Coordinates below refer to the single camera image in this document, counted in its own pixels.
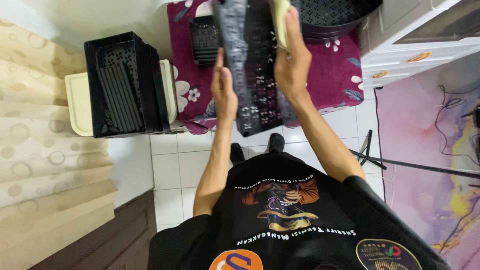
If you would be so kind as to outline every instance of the orange logo patch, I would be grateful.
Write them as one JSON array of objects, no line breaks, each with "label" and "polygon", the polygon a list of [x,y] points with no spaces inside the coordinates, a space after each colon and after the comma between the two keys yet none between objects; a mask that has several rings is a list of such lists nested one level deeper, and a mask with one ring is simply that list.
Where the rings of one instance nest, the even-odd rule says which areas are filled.
[{"label": "orange logo patch", "polygon": [[262,260],[245,249],[224,251],[212,262],[210,270],[262,270]]}]

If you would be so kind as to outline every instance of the black t-shirt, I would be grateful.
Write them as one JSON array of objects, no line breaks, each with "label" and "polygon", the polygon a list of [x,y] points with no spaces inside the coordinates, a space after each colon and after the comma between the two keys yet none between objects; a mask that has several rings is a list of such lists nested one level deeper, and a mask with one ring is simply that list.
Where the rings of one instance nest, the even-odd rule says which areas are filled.
[{"label": "black t-shirt", "polygon": [[357,176],[285,153],[234,166],[212,216],[157,233],[149,269],[450,269]]}]

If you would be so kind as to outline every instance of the orange drawer handle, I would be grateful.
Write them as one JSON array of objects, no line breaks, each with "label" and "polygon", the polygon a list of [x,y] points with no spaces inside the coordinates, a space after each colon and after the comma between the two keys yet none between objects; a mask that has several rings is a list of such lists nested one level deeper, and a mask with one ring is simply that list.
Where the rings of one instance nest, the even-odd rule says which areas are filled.
[{"label": "orange drawer handle", "polygon": [[423,60],[425,58],[429,58],[430,56],[432,56],[432,52],[431,51],[427,51],[427,52],[423,52],[422,54],[420,55],[417,55],[413,58],[410,58],[407,60],[407,63],[411,63],[411,62],[418,62],[420,60]]},{"label": "orange drawer handle", "polygon": [[373,75],[372,78],[373,78],[373,79],[378,79],[378,78],[382,78],[382,77],[385,76],[385,75],[388,75],[388,70],[387,70],[387,71],[380,72],[380,73],[378,73],[378,74],[376,74],[376,75]]}]

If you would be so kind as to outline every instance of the drawer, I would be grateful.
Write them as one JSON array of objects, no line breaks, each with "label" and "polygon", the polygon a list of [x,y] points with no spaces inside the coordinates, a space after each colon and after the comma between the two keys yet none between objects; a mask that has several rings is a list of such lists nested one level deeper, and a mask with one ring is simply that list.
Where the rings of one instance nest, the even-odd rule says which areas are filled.
[{"label": "drawer", "polygon": [[367,60],[362,61],[362,68],[365,70],[377,70],[380,66],[384,65],[395,65],[397,67],[438,65],[448,63],[479,50],[479,44],[464,44],[432,49],[378,52]]},{"label": "drawer", "polygon": [[366,79],[363,81],[363,87],[379,87],[379,86],[385,86],[387,84],[390,84],[392,82],[399,81],[401,79],[404,79],[403,77],[398,77],[398,78],[389,78],[389,79]]},{"label": "drawer", "polygon": [[395,66],[382,66],[381,69],[376,70],[362,70],[363,80],[366,79],[393,79],[405,78],[414,74],[436,67],[437,65],[415,66],[396,68]]}]

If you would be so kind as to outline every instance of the black round basket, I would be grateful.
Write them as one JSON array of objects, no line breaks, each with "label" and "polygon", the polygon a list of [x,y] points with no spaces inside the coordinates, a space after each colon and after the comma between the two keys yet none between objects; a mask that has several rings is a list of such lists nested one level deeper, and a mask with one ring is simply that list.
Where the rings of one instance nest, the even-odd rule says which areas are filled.
[{"label": "black round basket", "polygon": [[301,0],[303,37],[332,40],[348,34],[383,0]]}]

